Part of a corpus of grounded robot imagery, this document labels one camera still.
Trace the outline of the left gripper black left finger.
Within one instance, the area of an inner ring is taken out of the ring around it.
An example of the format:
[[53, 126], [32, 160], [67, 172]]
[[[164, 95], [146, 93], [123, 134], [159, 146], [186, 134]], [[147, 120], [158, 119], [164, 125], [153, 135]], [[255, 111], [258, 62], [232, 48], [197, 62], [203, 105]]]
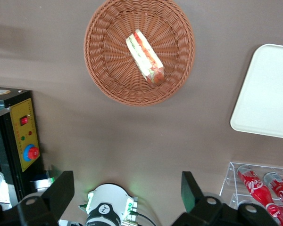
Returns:
[[57, 226], [74, 194], [74, 173], [64, 171], [42, 194], [30, 194], [9, 210], [0, 205], [0, 226]]

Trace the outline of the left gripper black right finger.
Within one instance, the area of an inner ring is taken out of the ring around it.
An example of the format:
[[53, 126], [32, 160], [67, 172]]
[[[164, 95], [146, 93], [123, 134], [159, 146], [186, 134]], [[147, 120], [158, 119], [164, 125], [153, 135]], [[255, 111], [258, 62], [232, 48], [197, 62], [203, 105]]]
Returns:
[[186, 212], [174, 226], [276, 226], [261, 206], [244, 203], [233, 209], [218, 198], [205, 196], [189, 171], [182, 172], [181, 196]]

